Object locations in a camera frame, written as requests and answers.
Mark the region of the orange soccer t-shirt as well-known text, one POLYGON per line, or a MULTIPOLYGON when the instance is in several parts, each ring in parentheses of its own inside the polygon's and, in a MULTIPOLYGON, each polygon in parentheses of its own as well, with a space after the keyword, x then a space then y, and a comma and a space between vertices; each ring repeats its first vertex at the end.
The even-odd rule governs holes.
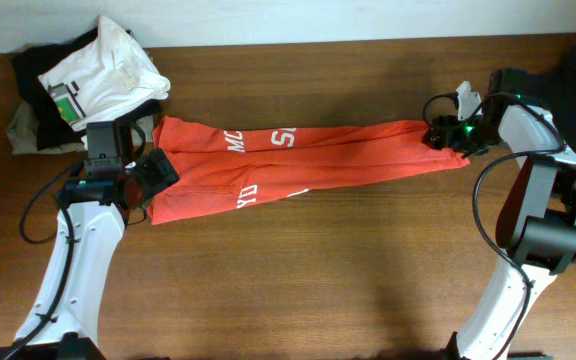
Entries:
POLYGON ((428 126, 223 130, 166 116, 153 131, 179 180, 156 195, 155 225, 247 208, 311 190, 352 187, 459 169, 469 161, 425 144, 428 126))

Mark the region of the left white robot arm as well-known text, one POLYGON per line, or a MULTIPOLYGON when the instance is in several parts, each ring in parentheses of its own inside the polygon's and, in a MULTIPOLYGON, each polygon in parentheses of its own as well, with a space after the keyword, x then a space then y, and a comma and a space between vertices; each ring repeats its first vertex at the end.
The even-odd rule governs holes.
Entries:
POLYGON ((34 304, 0 359, 100 359, 98 321, 113 254, 130 214, 179 176, 161 149, 116 166, 82 159, 58 175, 54 248, 34 304))

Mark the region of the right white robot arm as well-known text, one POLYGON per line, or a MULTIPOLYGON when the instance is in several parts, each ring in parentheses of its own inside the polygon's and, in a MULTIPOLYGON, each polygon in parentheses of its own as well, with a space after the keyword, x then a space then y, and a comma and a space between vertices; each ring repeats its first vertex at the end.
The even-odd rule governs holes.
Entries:
POLYGON ((508 92, 481 97, 469 87, 447 94, 454 115, 430 121, 429 142, 465 157, 498 144, 510 154, 487 165, 472 192, 476 228, 496 253, 495 271, 469 320, 451 335, 444 359, 508 359, 510 345, 532 306, 576 263, 576 152, 539 102, 508 92), (492 170, 515 161, 520 172, 489 235, 479 193, 492 170))

